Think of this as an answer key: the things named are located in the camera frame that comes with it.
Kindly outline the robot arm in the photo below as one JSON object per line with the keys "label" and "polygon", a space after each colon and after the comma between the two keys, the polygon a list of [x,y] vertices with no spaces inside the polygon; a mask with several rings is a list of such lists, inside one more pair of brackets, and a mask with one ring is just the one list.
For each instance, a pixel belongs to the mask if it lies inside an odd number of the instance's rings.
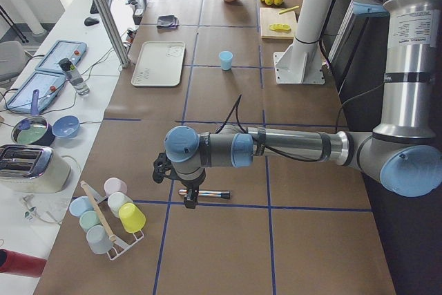
{"label": "robot arm", "polygon": [[223,125],[215,133],[188,126],[171,129],[153,163],[153,179],[186,187],[194,208],[205,171],[249,166],[256,156],[276,154],[301,162],[350,166],[401,196],[417,197],[441,183],[441,152],[431,146],[430,96],[436,76],[441,0],[354,0],[354,12],[390,16],[381,122],[370,132],[286,131]]}

